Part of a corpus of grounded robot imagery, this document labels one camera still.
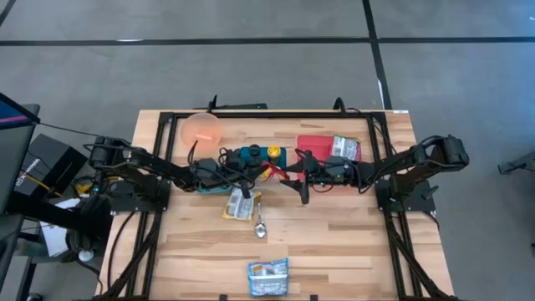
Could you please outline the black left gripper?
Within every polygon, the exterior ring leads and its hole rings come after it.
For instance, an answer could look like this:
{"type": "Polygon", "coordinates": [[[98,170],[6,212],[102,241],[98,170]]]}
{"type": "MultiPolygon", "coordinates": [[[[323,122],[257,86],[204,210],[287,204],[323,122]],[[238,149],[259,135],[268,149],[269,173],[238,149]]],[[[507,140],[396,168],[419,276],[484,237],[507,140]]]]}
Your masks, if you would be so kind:
{"type": "MultiPolygon", "coordinates": [[[[248,176],[257,179],[269,166],[254,166],[248,169],[248,176]]],[[[193,175],[194,187],[197,190],[209,191],[227,188],[240,188],[245,199],[250,199],[247,178],[240,171],[220,165],[213,158],[204,158],[190,162],[190,172],[193,175]]]]}

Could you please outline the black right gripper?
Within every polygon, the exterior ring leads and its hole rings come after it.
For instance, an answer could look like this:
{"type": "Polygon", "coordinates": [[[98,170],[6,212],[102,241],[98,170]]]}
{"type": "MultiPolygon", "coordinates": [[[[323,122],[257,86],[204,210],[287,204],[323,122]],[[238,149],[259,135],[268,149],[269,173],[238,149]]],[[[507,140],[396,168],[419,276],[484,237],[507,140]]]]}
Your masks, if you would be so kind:
{"type": "MultiPolygon", "coordinates": [[[[287,167],[287,172],[304,172],[305,163],[297,162],[287,167]]],[[[359,163],[342,156],[330,156],[326,161],[318,161],[318,166],[305,172],[306,181],[281,180],[300,195],[303,205],[309,204],[308,184],[312,186],[362,186],[364,184],[359,163]]]]}

